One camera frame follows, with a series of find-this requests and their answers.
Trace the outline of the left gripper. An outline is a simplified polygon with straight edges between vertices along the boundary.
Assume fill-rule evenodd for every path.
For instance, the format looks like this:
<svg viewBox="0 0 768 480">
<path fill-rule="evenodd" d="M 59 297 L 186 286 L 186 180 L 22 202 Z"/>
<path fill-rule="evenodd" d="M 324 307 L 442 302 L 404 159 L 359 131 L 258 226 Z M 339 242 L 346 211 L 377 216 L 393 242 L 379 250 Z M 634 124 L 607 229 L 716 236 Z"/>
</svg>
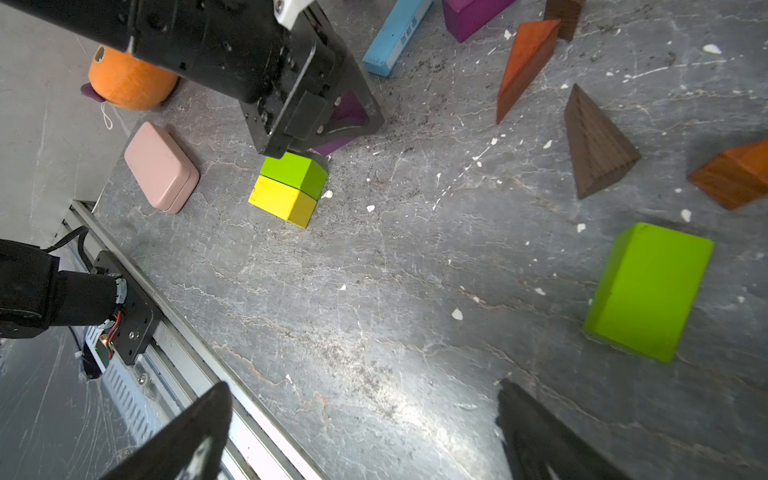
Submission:
<svg viewBox="0 0 768 480">
<path fill-rule="evenodd" d="M 292 30 L 271 1 L 132 1 L 132 54 L 237 100 L 256 150 L 337 150 L 383 114 L 317 4 Z"/>
</svg>

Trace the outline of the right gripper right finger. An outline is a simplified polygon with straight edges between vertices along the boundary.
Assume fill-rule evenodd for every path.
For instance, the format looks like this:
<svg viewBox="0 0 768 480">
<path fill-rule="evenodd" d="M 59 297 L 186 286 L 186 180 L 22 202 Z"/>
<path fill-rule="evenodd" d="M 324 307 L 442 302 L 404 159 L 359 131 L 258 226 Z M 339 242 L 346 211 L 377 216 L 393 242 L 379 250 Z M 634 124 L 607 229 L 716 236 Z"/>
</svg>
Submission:
<svg viewBox="0 0 768 480">
<path fill-rule="evenodd" d="M 628 477 L 517 383 L 502 380 L 498 401 L 496 424 L 515 479 Z"/>
</svg>

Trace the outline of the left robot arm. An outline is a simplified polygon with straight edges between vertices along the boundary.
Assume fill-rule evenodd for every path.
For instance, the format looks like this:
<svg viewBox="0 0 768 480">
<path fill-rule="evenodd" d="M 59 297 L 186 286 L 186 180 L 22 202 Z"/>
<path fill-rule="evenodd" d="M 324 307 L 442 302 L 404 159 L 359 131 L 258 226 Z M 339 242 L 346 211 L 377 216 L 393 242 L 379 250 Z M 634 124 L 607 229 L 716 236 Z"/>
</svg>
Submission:
<svg viewBox="0 0 768 480">
<path fill-rule="evenodd" d="M 116 137 L 71 94 L 81 44 L 135 53 L 239 101 L 260 153 L 300 153 L 375 133 L 383 118 L 318 5 L 292 27 L 271 1 L 5 1 L 1 5 L 1 236 L 32 255 L 1 260 L 1 334 L 63 321 L 57 263 L 41 251 L 65 200 L 96 194 Z"/>
</svg>

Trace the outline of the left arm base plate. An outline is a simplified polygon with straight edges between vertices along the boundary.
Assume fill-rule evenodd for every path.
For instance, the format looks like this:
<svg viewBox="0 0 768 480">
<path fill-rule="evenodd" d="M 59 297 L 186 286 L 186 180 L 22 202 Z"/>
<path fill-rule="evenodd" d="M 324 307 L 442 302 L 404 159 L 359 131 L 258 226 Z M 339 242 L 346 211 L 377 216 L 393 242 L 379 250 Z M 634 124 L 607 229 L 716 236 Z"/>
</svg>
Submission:
<svg viewBox="0 0 768 480">
<path fill-rule="evenodd" d="M 95 334 L 94 343 L 90 342 L 90 345 L 104 367 L 115 356 L 125 365 L 132 366 L 150 344 L 157 325 L 166 317 L 112 252 L 102 250 L 96 257 L 95 268 L 121 277 L 125 281 L 127 293 L 123 303 L 116 308 L 106 324 L 90 330 L 90 333 Z"/>
</svg>

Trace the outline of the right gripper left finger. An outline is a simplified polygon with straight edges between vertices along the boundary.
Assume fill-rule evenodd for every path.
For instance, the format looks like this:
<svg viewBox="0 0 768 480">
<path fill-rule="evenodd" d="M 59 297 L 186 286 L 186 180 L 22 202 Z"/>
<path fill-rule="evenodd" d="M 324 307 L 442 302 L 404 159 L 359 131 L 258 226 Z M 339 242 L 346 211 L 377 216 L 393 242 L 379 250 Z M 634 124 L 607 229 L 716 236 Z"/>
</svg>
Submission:
<svg viewBox="0 0 768 480">
<path fill-rule="evenodd" d="M 228 441 L 232 400 L 228 384 L 216 383 L 103 477 L 216 479 Z"/>
</svg>

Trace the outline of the yellow block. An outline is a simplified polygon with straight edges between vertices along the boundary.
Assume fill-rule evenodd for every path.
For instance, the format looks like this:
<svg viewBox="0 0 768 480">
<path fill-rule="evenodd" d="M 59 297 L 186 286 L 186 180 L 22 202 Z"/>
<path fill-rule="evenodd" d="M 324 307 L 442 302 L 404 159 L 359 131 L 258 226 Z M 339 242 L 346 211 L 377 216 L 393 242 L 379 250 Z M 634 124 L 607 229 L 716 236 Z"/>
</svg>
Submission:
<svg viewBox="0 0 768 480">
<path fill-rule="evenodd" d="M 260 175 L 249 203 L 275 217 L 306 229 L 317 201 L 299 189 Z"/>
</svg>

